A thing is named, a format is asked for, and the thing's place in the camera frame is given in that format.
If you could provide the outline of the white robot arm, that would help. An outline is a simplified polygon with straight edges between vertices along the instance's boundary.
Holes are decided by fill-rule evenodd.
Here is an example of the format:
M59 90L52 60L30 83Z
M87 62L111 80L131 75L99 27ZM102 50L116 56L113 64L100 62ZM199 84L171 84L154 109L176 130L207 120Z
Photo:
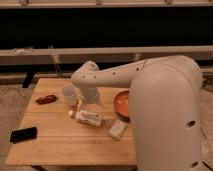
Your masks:
M187 56L100 70L88 61L71 76L84 98L97 87L129 89L137 171L204 171L199 97L202 72Z

